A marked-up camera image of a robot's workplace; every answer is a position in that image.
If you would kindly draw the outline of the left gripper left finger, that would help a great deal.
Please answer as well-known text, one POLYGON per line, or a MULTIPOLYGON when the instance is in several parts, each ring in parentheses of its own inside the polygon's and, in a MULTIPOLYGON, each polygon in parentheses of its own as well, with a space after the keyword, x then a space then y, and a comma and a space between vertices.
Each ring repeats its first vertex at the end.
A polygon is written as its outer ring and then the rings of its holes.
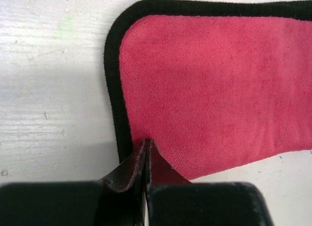
POLYGON ((99 180, 0 186, 2 226, 142 226, 148 140, 99 180))

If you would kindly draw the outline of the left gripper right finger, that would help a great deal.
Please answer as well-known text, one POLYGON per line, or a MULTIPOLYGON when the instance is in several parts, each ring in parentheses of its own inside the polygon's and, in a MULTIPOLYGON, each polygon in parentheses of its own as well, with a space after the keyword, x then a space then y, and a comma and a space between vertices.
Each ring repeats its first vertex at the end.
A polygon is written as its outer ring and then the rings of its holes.
POLYGON ((191 183, 145 141, 146 197, 151 226, 270 226, 261 192, 247 182, 191 183))

